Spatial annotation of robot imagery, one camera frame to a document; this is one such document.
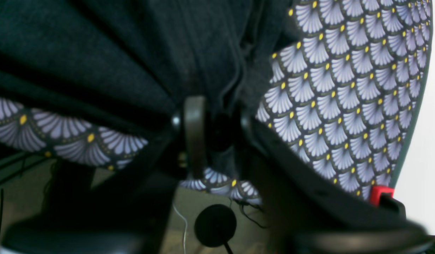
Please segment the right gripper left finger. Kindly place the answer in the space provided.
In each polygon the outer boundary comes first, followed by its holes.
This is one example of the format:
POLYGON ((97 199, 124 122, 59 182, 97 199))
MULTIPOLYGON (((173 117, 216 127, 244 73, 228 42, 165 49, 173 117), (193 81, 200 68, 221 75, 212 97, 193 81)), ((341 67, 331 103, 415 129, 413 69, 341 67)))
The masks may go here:
POLYGON ((171 117, 179 143, 178 165, 195 180, 204 177, 207 168, 207 102, 204 96, 187 97, 171 117))

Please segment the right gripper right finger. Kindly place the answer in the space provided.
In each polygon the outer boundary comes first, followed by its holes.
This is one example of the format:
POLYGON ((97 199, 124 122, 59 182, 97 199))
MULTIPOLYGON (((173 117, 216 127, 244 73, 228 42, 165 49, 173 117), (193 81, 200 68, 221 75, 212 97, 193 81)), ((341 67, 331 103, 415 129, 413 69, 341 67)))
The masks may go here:
POLYGON ((239 110, 240 133, 245 141, 253 141, 252 116, 247 109, 239 110))

